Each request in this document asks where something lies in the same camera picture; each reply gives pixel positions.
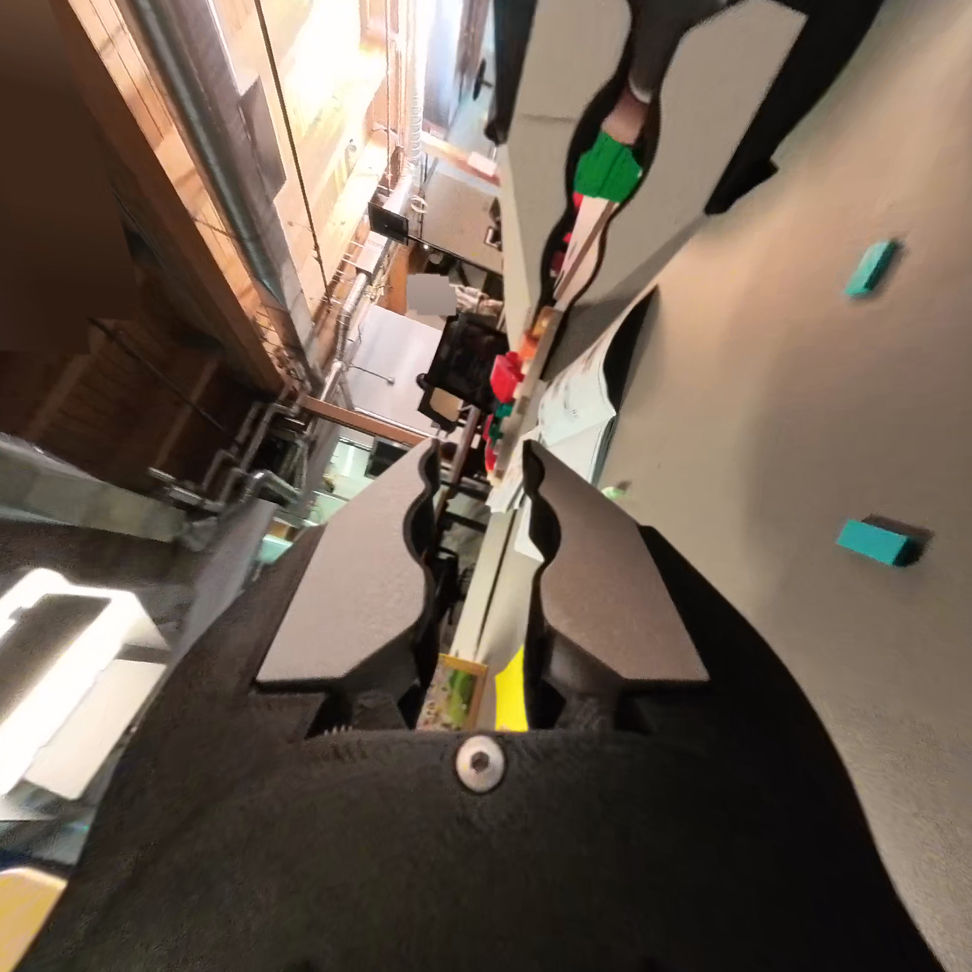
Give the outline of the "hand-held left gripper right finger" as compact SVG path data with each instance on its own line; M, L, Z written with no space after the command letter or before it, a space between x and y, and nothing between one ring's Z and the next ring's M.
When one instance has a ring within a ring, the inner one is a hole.
M701 685L710 674L637 522L547 448L528 442L533 581L525 672L538 687Z

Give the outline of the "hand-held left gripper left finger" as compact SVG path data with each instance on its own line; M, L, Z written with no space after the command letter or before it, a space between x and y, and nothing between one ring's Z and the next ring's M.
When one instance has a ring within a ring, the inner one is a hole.
M327 521L259 686L413 687L427 677L438 486L438 443L427 438Z

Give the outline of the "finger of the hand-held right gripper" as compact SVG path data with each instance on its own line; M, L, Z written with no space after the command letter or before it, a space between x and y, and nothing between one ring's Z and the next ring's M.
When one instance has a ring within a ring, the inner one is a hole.
M585 112L621 65L624 1L497 4L497 161L505 323L525 333L542 290L541 262L568 208L568 154Z
M729 6L691 27L662 79L652 161L634 194L578 227L556 303L649 285L706 221L706 207L807 17L779 2Z

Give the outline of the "round colourful lego build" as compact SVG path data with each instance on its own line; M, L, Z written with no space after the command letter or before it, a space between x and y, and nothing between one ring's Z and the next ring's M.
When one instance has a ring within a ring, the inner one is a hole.
M484 426L485 466L495 488L502 484L506 470L512 466L521 433L528 430L528 414L539 400L542 372L564 315L564 310L556 306L541 308L519 348L495 359L491 387L500 405Z

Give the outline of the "yellow lego box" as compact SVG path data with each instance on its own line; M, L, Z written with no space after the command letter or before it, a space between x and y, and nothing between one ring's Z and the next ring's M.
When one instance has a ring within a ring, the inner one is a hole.
M474 728L488 676L486 665L440 653L415 729L463 733Z

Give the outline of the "teal lego piece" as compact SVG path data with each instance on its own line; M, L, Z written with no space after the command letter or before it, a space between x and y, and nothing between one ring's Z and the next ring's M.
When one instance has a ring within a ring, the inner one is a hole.
M854 273L849 277L844 295L849 299L869 298L874 295L901 249L897 238L882 239L864 252Z
M880 515L848 519L840 528L836 545L869 561L903 569L921 558L930 534L924 529Z

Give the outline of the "person's right hand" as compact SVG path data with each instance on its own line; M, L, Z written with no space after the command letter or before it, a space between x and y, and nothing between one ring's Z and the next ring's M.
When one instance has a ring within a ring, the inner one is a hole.
M642 137L655 103L651 91L633 88L626 80L614 106L601 122L601 131L614 142L632 148Z

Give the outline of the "green plastic bin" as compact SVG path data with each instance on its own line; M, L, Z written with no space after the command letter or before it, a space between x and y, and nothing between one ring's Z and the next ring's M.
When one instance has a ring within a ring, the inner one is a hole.
M634 194L641 178L642 166L632 147L600 130L577 162L573 195L621 205Z

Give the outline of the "yellow sticky note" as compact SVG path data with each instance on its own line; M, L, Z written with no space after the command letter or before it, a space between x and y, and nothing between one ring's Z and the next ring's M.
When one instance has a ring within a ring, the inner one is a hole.
M503 670L496 674L494 687L495 730L509 733L528 731L524 645L520 645Z

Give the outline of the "black mesh office chair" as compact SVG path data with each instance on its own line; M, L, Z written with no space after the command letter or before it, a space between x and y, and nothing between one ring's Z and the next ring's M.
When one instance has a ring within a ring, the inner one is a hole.
M508 351L506 333L489 319L470 313L447 318L429 368L416 377L423 393L419 412L452 432L464 407L482 414L495 411L500 401L491 375L496 358Z

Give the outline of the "white softbox panel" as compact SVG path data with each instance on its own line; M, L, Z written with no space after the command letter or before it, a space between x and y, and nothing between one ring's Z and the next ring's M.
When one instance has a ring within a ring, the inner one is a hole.
M33 786L75 801L171 666L164 634L131 591L47 568L2 579L2 820L36 819Z

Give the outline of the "wooden board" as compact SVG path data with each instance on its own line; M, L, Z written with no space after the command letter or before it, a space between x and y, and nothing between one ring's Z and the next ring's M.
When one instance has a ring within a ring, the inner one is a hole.
M1 970L15 970L47 923L67 881L31 867L1 873Z

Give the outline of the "black wall monitor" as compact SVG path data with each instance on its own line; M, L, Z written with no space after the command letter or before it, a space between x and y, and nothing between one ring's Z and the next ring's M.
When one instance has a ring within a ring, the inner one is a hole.
M396 244L405 245L411 241L410 225L407 216L370 201L368 217L371 231Z

